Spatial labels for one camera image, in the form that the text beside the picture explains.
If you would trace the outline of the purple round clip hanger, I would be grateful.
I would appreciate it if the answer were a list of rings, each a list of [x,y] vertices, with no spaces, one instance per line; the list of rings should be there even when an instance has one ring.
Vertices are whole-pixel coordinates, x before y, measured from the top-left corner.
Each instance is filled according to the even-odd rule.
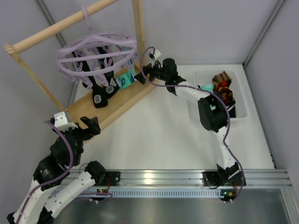
[[[109,86],[106,74],[119,68],[131,68],[138,57],[135,37],[121,32],[95,33],[85,7],[82,12],[90,34],[80,37],[57,51],[60,72],[74,83],[82,82],[89,88],[93,77]]]

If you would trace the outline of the brown striped sock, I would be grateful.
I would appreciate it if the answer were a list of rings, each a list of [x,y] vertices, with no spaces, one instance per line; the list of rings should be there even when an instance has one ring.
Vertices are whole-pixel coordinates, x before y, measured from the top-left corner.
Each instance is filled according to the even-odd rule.
[[[212,78],[213,85],[218,85],[219,83],[222,83],[224,81],[227,81],[229,84],[231,84],[232,82],[231,77],[226,71],[223,71],[222,73],[217,74]]]

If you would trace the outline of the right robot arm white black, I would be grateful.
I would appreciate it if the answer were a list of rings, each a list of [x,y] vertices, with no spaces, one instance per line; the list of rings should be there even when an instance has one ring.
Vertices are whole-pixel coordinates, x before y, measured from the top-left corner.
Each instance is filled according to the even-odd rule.
[[[215,174],[205,178],[207,186],[245,185],[242,165],[228,143],[231,117],[219,92],[207,91],[188,83],[178,74],[177,65],[171,58],[163,60],[162,63],[155,61],[143,66],[141,71],[135,75],[135,79],[141,84],[147,82],[153,84],[154,79],[161,80],[164,82],[161,86],[165,87],[169,93],[184,98],[197,106],[200,123],[205,130],[215,134],[221,154],[221,160],[216,164]]]

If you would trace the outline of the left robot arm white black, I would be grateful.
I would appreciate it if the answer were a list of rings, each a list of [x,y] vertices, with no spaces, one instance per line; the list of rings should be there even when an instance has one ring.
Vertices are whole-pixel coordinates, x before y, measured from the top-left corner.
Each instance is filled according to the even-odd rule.
[[[91,161],[68,186],[58,194],[52,192],[70,174],[70,169],[80,163],[84,142],[99,135],[98,118],[81,117],[87,127],[73,123],[66,113],[60,112],[47,121],[59,137],[50,147],[50,154],[36,167],[28,193],[19,209],[8,214],[11,224],[51,224],[83,191],[105,179],[107,170],[98,162]]]

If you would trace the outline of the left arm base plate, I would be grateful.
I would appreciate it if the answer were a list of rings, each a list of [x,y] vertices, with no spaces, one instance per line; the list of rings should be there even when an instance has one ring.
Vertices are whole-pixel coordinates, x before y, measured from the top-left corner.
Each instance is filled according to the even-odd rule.
[[[119,171],[107,171],[102,186],[116,187],[121,180],[121,172]]]

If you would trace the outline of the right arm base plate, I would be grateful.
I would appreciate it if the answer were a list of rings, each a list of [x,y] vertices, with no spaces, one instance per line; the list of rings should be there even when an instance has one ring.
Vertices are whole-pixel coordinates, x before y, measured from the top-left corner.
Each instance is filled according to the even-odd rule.
[[[206,171],[203,173],[204,186],[214,188],[222,186],[234,186],[235,184],[240,187],[246,186],[246,180],[243,177],[241,171],[236,172],[233,175],[227,176],[219,171]]]

